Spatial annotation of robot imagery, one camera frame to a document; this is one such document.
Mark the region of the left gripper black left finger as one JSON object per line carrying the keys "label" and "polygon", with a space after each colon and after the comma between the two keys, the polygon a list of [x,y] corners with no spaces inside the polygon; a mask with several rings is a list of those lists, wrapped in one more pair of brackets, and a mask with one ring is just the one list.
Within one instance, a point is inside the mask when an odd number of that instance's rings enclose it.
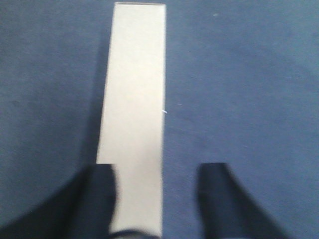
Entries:
{"label": "left gripper black left finger", "polygon": [[157,239],[138,230],[110,231],[117,191],[110,164],[77,173],[47,201],[0,229],[2,239]]}

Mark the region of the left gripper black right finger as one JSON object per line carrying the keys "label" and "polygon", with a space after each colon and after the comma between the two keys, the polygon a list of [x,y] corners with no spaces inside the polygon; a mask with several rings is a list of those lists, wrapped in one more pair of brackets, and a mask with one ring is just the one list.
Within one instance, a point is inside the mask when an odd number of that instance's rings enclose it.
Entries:
{"label": "left gripper black right finger", "polygon": [[206,239],[288,239],[240,186],[226,163],[198,168],[197,198]]}

